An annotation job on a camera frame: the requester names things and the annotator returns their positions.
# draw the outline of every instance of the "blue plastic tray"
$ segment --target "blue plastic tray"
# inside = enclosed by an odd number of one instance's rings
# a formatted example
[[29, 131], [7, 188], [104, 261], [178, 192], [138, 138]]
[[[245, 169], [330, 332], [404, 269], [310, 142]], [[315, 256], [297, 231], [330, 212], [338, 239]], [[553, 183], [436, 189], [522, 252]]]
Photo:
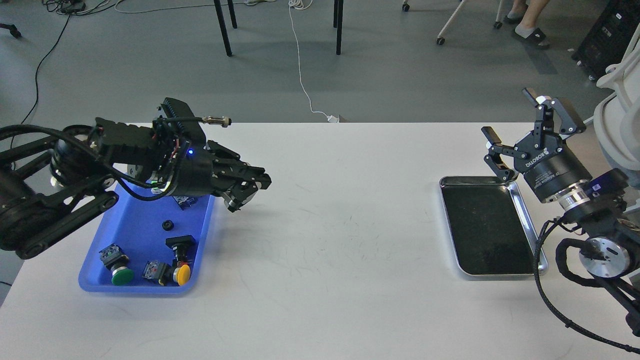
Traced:
[[[152, 195], [148, 189], [132, 188], [140, 195]], [[201, 197], [190, 208], [182, 210], [173, 197], [140, 201], [131, 197], [120, 185], [115, 191], [120, 200], [102, 217], [78, 275], [80, 287], [84, 291], [103, 293], [178, 294], [189, 290], [198, 278], [214, 197]], [[165, 220], [175, 224], [171, 231], [163, 230], [162, 223]], [[142, 278], [147, 261], [160, 260], [171, 264], [173, 251], [164, 241], [182, 235], [192, 235], [196, 241], [196, 245], [188, 252], [189, 259], [193, 260], [189, 282], [183, 286], [161, 286]], [[99, 251], [112, 243], [120, 246], [130, 259], [127, 267], [135, 275], [129, 284], [113, 285], [111, 272], [100, 261]]]

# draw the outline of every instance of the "yellow button cap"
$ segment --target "yellow button cap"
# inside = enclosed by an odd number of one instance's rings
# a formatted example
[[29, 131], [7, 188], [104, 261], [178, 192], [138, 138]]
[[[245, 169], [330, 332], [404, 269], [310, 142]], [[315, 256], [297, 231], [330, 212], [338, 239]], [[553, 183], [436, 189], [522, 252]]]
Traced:
[[175, 276], [175, 282], [177, 282], [178, 285], [182, 286], [185, 285], [190, 278], [191, 268], [189, 267], [189, 265], [185, 264], [180, 266], [180, 268], [178, 269], [178, 274]]

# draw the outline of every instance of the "slipper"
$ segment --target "slipper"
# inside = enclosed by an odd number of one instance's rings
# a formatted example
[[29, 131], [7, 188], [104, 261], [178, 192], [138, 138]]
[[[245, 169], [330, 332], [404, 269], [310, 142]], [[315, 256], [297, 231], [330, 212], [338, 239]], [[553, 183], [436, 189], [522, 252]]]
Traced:
[[[529, 5], [525, 5], [524, 13], [527, 12], [528, 8], [529, 8]], [[524, 17], [524, 13], [522, 13], [521, 16], [514, 17], [514, 18], [509, 17], [509, 13], [507, 13], [507, 15], [504, 16], [504, 19], [502, 20], [502, 22], [505, 22], [506, 24], [512, 24], [512, 25], [519, 24], [520, 21], [522, 21], [522, 18]]]
[[547, 36], [542, 32], [542, 30], [540, 28], [536, 28], [531, 33], [531, 35], [529, 35], [527, 38], [521, 37], [515, 31], [515, 29], [511, 32], [511, 35], [513, 35], [519, 41], [527, 44], [528, 46], [534, 47], [536, 49], [544, 50], [544, 49], [548, 49], [549, 48], [549, 42], [546, 42], [545, 44], [543, 44], [544, 39], [546, 39]]

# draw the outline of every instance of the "gray floor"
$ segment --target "gray floor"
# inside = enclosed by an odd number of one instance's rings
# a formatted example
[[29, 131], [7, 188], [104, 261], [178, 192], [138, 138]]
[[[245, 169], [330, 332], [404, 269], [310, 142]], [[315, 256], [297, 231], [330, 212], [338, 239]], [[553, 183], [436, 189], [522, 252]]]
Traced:
[[[98, 2], [87, 0], [88, 6]], [[335, 55], [333, 1], [315, 0], [293, 19], [315, 110], [350, 122], [530, 122], [534, 110], [520, 93], [525, 86], [571, 99], [584, 118], [610, 93], [570, 57], [606, 2], [552, 1], [540, 20], [552, 42], [548, 51], [528, 51], [511, 38], [512, 26], [493, 29], [495, 1], [469, 2], [445, 45], [437, 46], [456, 0], [413, 0], [408, 13], [401, 0], [346, 0], [341, 56]], [[119, 8], [186, 3], [127, 0]], [[112, 10], [71, 18], [40, 69], [40, 103], [27, 123], [62, 128], [91, 124], [96, 116], [144, 122], [164, 97], [186, 101], [197, 115], [236, 122], [326, 121], [309, 112], [298, 83], [285, 0], [236, 6], [239, 28], [231, 29], [227, 18], [231, 58], [213, 7], [136, 15]], [[20, 122], [30, 109], [36, 66], [65, 20], [36, 1], [0, 3], [0, 22], [16, 24], [24, 35], [16, 40], [0, 32], [0, 126]], [[571, 144], [599, 174], [605, 166], [594, 139], [588, 133]], [[7, 148], [0, 143], [0, 151]], [[12, 281], [19, 267], [12, 254], [0, 253], [0, 280]]]

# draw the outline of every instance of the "white tabletop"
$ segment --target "white tabletop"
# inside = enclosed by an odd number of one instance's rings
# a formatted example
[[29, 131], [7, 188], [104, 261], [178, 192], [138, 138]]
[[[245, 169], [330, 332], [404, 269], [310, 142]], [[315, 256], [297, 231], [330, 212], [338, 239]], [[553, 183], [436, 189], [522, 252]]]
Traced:
[[[177, 297], [84, 292], [77, 275], [95, 219], [26, 261], [0, 307], [0, 357], [632, 358], [565, 329], [532, 279], [460, 275], [438, 181], [492, 175], [481, 125], [206, 127], [208, 138], [266, 168], [273, 184], [234, 214], [217, 202], [194, 288]], [[531, 129], [493, 126], [505, 143]], [[561, 213], [518, 182], [538, 229]], [[604, 290], [557, 273], [563, 235], [545, 246], [549, 298], [588, 329], [640, 345]]]

